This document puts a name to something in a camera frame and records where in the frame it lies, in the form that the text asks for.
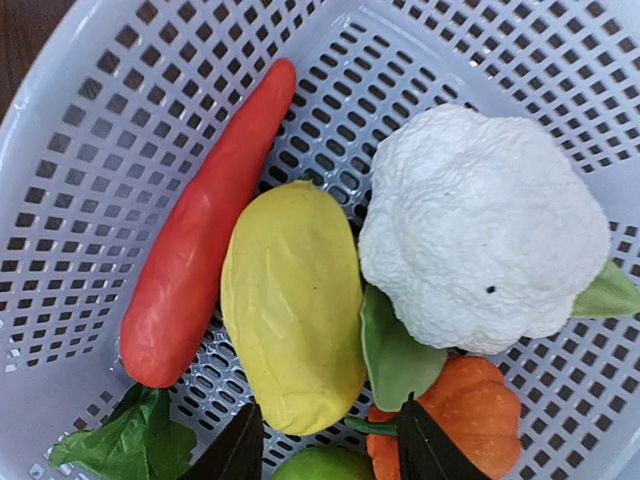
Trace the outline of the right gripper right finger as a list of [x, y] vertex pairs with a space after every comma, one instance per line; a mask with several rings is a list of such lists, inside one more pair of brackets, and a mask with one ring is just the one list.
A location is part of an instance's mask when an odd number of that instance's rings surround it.
[[488, 479], [410, 393], [396, 417], [401, 479]]

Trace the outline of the white plastic basket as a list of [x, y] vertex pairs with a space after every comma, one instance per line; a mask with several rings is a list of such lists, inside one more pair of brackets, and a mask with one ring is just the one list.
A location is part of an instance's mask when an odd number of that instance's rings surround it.
[[359, 227], [377, 144], [453, 102], [538, 121], [639, 278], [635, 1], [78, 1], [1, 126], [1, 475], [83, 479], [52, 446], [130, 386], [147, 252], [273, 62], [299, 85], [259, 187], [304, 179]]

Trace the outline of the yellow wrinkled squash toy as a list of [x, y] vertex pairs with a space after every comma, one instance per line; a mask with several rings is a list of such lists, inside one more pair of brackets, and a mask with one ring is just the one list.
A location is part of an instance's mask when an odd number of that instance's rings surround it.
[[224, 324], [269, 426], [306, 436], [360, 394], [359, 259], [338, 202], [309, 181], [276, 187], [237, 221], [224, 261]]

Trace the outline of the green pepper toy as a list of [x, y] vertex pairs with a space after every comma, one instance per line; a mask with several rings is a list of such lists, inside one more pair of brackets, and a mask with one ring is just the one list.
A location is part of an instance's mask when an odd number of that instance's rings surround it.
[[369, 457], [341, 447], [306, 448], [285, 461], [273, 480], [373, 480]]

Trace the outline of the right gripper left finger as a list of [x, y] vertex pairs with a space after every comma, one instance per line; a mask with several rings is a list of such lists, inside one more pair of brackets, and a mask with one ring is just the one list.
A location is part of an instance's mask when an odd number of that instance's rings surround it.
[[260, 406], [245, 404], [180, 479], [260, 480], [263, 440]]

